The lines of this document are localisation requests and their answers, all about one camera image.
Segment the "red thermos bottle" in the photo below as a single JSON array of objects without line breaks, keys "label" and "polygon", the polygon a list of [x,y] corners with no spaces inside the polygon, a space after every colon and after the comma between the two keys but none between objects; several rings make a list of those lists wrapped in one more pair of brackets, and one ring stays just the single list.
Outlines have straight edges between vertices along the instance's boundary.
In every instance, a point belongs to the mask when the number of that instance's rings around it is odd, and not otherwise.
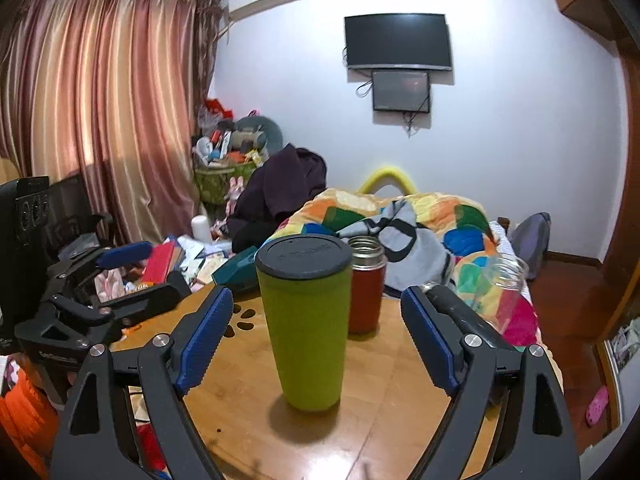
[{"label": "red thermos bottle", "polygon": [[378,328],[387,260],[376,237],[358,235],[350,238],[348,244],[352,248],[349,333],[364,335]]}]

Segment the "small wall monitor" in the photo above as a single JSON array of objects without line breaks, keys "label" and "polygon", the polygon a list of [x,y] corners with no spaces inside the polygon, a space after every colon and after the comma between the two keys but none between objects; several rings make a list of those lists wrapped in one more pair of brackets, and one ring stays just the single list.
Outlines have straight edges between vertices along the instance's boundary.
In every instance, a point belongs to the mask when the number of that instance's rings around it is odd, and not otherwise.
[{"label": "small wall monitor", "polygon": [[417,70],[376,70],[372,73],[372,103],[376,112],[428,114],[430,77]]}]

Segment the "clear glass jar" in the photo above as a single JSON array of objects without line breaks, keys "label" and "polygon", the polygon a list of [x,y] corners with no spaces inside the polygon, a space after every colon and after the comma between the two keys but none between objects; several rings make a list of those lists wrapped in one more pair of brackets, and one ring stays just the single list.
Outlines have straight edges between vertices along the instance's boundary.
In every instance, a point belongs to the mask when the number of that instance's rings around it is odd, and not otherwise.
[{"label": "clear glass jar", "polygon": [[488,259],[476,282],[472,309],[499,333],[511,322],[527,274],[528,265],[521,258],[498,254]]}]

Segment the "green tumbler cup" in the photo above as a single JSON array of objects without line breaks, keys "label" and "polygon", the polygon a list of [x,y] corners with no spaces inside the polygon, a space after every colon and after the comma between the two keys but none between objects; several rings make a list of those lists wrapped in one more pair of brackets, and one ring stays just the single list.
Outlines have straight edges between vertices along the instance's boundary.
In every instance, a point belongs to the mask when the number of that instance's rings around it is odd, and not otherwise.
[{"label": "green tumbler cup", "polygon": [[341,397],[352,251],[335,237],[278,237],[255,257],[282,393],[299,411],[323,412]]}]

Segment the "grey black patterned cloth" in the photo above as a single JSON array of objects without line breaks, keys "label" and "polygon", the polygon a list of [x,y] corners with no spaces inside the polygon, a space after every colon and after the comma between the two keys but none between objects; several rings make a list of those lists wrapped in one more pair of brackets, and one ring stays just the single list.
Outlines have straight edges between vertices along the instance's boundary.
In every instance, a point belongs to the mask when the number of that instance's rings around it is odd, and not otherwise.
[{"label": "grey black patterned cloth", "polygon": [[454,256],[434,231],[418,221],[408,200],[393,200],[379,214],[337,232],[342,240],[361,235],[375,237],[384,249],[388,296],[399,298],[408,287],[428,282],[450,285]]}]

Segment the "white cylindrical bottle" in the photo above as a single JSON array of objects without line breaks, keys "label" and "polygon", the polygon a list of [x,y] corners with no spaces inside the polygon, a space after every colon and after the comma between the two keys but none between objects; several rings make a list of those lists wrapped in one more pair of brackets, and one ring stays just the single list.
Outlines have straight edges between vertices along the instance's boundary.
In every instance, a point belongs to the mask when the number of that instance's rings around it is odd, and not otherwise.
[{"label": "white cylindrical bottle", "polygon": [[203,244],[213,244],[212,228],[206,214],[198,214],[192,218],[191,230],[194,240]]}]

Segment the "large wall monitor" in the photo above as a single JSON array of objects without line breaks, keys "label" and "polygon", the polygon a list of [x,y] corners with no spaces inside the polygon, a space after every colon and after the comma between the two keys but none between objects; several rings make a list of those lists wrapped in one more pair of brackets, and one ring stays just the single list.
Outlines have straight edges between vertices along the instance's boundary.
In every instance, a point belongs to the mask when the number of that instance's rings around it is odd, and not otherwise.
[{"label": "large wall monitor", "polygon": [[383,13],[344,18],[352,70],[452,70],[444,14]]}]

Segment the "orange sleeve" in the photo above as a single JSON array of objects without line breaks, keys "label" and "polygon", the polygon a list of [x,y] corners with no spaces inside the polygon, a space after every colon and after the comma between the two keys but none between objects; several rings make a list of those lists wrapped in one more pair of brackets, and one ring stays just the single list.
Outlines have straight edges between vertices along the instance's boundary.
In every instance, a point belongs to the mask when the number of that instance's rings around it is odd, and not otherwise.
[{"label": "orange sleeve", "polygon": [[2,460],[14,460],[9,472],[26,468],[29,477],[47,479],[60,416],[47,395],[24,370],[1,398]]}]

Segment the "wooden wardrobe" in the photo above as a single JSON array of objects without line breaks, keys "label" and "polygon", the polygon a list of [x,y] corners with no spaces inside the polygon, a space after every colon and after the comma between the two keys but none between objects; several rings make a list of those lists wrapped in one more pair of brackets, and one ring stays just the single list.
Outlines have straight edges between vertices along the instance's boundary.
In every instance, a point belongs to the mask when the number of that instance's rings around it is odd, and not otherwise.
[{"label": "wooden wardrobe", "polygon": [[[574,324],[558,337],[565,395],[577,434],[578,448],[600,441],[617,428],[613,370],[606,362],[604,340],[639,312],[639,27],[626,12],[637,10],[630,0],[558,0],[561,12],[593,32],[615,42],[622,59],[628,119],[625,180],[612,240],[599,281],[587,289],[570,313]],[[608,407],[600,422],[589,427],[585,411],[601,386],[608,387]]]}]

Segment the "yellow curved headboard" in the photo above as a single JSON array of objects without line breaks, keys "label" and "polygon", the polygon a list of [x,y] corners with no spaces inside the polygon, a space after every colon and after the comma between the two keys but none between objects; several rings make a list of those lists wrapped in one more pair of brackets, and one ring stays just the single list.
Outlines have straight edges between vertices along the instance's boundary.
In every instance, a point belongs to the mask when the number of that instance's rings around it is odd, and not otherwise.
[{"label": "yellow curved headboard", "polygon": [[374,194],[385,185],[393,185],[402,195],[416,194],[418,189],[405,171],[395,166],[383,166],[373,171],[369,177],[360,185],[358,190],[361,194]]}]

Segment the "teal faceted cup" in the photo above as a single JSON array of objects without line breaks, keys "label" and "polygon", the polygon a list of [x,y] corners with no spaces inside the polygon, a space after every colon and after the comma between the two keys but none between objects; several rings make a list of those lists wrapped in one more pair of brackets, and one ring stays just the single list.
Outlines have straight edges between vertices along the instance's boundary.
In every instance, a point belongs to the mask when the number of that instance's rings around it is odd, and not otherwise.
[{"label": "teal faceted cup", "polygon": [[230,289],[235,295],[251,292],[258,287],[255,266],[257,248],[252,246],[234,255],[212,275],[217,286]]}]

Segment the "red book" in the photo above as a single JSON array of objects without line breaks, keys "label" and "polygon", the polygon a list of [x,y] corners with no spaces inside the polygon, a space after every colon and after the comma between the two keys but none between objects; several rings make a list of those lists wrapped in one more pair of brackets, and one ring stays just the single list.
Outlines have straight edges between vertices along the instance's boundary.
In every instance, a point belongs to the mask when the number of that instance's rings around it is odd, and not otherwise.
[{"label": "red book", "polygon": [[182,246],[176,240],[157,245],[152,249],[150,258],[142,273],[141,283],[159,285],[166,282],[169,273],[180,266],[184,256]]}]

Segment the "pink striped curtain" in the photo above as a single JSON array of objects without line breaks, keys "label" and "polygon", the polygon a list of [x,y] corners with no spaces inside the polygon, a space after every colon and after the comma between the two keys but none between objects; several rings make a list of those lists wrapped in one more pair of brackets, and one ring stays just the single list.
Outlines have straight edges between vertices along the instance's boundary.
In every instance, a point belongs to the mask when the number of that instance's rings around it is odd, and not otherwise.
[{"label": "pink striped curtain", "polygon": [[2,156],[24,177],[81,177],[122,243],[189,231],[220,14],[217,0],[23,0],[1,34]]}]

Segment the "dark purple clothing pile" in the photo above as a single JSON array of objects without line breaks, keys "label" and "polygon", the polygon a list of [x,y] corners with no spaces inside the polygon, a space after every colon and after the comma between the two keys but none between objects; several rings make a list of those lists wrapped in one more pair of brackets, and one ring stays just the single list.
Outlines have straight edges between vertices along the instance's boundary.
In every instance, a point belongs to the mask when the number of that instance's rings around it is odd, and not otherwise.
[{"label": "dark purple clothing pile", "polygon": [[256,169],[235,203],[227,226],[232,252],[259,248],[307,202],[326,189],[326,162],[286,144]]}]

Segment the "black thermos bottle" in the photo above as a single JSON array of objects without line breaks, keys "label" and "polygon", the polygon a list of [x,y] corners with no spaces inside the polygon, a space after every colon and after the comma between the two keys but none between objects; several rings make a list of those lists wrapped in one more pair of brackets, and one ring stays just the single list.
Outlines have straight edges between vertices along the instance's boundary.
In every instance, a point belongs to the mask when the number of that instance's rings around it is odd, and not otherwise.
[{"label": "black thermos bottle", "polygon": [[510,344],[504,340],[498,330],[486,322],[447,286],[428,282],[421,285],[420,289],[435,310],[451,318],[463,335],[480,336],[491,348],[511,349]]}]

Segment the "colourful patchwork blanket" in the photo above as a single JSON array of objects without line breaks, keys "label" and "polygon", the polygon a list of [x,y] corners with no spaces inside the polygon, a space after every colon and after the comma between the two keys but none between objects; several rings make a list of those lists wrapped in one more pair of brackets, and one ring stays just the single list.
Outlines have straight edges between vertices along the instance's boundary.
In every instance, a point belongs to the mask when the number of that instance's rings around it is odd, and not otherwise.
[{"label": "colourful patchwork blanket", "polygon": [[437,192],[378,198],[328,188],[282,222],[270,238],[274,240],[306,231],[337,236],[337,232],[346,226],[379,214],[393,200],[408,200],[418,221],[434,231],[454,256],[454,273],[448,287],[469,306],[488,259],[498,254],[514,254],[504,229],[487,219],[479,203]]}]

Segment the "pink slipper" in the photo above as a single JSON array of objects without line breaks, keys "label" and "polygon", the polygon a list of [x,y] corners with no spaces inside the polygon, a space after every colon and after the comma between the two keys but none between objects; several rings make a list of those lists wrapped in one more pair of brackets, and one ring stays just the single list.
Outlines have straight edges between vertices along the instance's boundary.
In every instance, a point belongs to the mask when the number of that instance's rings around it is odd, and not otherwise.
[{"label": "pink slipper", "polygon": [[589,427],[596,426],[608,407],[608,387],[601,386],[594,394],[585,411],[585,421]]}]

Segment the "grey plush toy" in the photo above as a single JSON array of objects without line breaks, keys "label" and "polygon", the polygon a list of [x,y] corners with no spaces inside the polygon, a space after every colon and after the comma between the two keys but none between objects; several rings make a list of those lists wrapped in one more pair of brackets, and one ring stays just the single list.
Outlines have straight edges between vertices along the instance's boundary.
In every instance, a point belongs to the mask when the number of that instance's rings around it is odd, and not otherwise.
[{"label": "grey plush toy", "polygon": [[283,134],[276,122],[266,116],[246,116],[236,122],[240,131],[259,132],[265,140],[264,148],[272,155],[284,147]]}]

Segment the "green storage basket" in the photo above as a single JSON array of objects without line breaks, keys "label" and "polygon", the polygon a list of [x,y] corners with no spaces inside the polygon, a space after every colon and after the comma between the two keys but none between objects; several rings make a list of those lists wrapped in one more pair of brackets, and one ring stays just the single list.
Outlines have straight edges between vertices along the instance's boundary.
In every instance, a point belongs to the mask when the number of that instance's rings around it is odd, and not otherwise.
[{"label": "green storage basket", "polygon": [[232,166],[195,168],[194,182],[200,193],[201,201],[205,205],[224,205],[231,193],[247,184],[255,170],[254,162]]}]

